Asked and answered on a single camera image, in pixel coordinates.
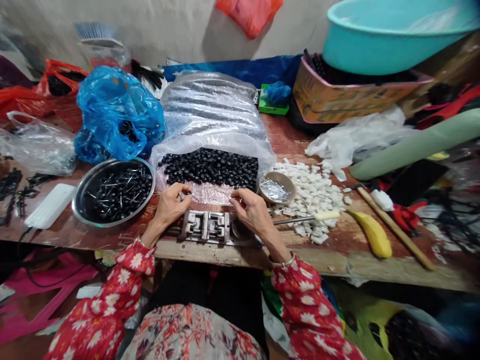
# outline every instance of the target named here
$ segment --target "person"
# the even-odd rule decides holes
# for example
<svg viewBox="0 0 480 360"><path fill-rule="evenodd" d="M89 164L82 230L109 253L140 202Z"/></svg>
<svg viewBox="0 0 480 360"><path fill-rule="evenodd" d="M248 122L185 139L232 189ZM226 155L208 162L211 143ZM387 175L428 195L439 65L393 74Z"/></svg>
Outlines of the person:
<svg viewBox="0 0 480 360"><path fill-rule="evenodd" d="M191 194L181 201L181 192L191 189L175 183L162 193L143 236L116 257L117 265L95 298L82 299L71 311L45 359L115 358L124 322L139 308L142 279L154 272L157 240L192 202ZM290 337L289 357L364 359L343 338L340 317L321 290L319 273L286 247L264 200L248 189L231 196L239 220L269 251L271 283ZM209 265L176 261L122 359L268 359L257 271L223 267L211 286Z"/></svg>

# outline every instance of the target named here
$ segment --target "red plastic bag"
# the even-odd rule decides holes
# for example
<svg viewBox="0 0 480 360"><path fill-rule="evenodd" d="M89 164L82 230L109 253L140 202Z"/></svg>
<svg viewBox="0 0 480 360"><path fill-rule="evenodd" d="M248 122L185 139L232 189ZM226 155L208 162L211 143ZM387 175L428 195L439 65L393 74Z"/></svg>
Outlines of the red plastic bag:
<svg viewBox="0 0 480 360"><path fill-rule="evenodd" d="M46 70L41 77L40 84L38 84L37 92L48 102L55 114L62 118L76 133L82 127L82 111L77 105L77 93L79 92L80 83L61 75L60 72L77 72L85 76L88 76L89 73L81 67L52 59L45 61L45 68ZM65 96L53 96L49 90L49 76L55 76L60 79L71 88L71 91Z"/></svg>
<svg viewBox="0 0 480 360"><path fill-rule="evenodd" d="M18 111L38 119L52 115L52 108L36 89L12 86L0 90L0 119L7 121L7 113Z"/></svg>
<svg viewBox="0 0 480 360"><path fill-rule="evenodd" d="M284 0L217 0L215 7L240 25L249 40L273 20Z"/></svg>

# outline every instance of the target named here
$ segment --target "pile of white cubes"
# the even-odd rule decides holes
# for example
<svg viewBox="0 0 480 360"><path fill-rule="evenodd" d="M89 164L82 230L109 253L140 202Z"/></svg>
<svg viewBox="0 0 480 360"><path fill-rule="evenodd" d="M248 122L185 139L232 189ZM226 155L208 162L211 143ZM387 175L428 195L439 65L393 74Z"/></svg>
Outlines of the pile of white cubes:
<svg viewBox="0 0 480 360"><path fill-rule="evenodd" d="M344 203L347 205L352 203L348 196L344 197L338 186L332 185L330 180L332 168L328 164L310 167L303 162L292 164L284 158L283 162L275 164L274 170L287 175L296 186L295 200L287 205L275 205L273 207L275 216L283 213L292 218L304 218L323 211L344 212ZM287 224L297 235L307 236L315 244L325 242L329 238L329 228L336 225L337 219Z"/></svg>

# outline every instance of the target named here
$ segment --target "small bowl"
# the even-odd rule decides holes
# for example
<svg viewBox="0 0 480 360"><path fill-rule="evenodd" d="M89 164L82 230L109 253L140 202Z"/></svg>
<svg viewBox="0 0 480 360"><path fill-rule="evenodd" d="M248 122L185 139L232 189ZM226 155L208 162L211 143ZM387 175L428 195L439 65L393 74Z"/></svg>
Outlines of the small bowl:
<svg viewBox="0 0 480 360"><path fill-rule="evenodd" d="M262 187L260 186L260 195L262 198L267 200L269 203L272 204L290 204L294 199L295 196L297 195L297 189L295 188L295 184L292 181L291 178L289 178L287 175L282 174L281 172L278 171L270 171L267 172L263 180L272 180L276 182L277 184L283 185L285 190L287 192L290 192L290 195L288 196L286 201L275 201L270 199L265 193L262 191Z"/></svg>
<svg viewBox="0 0 480 360"><path fill-rule="evenodd" d="M151 188L148 192L148 196L145 201L140 204L140 206L129 216L124 217L123 219L114 221L114 222L99 222L98 220L93 219L89 216L89 213L92 211L92 203L89 201L90 197L85 196L87 192L95 192L99 185L99 179L104 177L106 173L111 173L115 171L120 171L126 168L139 168L144 166L151 175ZM152 166L145 160L135 157L129 161L119 161L116 159L110 159L99 163L97 166L93 167L85 176L80 180L76 192L73 196L71 202L71 209L73 213L82 223L92 225L98 228L110 228L116 225L120 225L135 217L149 202L155 190L155 173Z"/></svg>

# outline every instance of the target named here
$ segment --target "white wall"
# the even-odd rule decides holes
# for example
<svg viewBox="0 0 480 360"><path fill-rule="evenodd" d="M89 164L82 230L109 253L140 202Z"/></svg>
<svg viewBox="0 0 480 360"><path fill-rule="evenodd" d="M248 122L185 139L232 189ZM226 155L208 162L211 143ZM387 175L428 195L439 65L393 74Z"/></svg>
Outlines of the white wall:
<svg viewBox="0 0 480 360"><path fill-rule="evenodd" d="M145 65L258 59L322 49L327 10L340 0L284 0L271 25L254 40L216 0L2 0L0 30L33 65L54 58L88 67L74 22L115 25L133 57Z"/></svg>

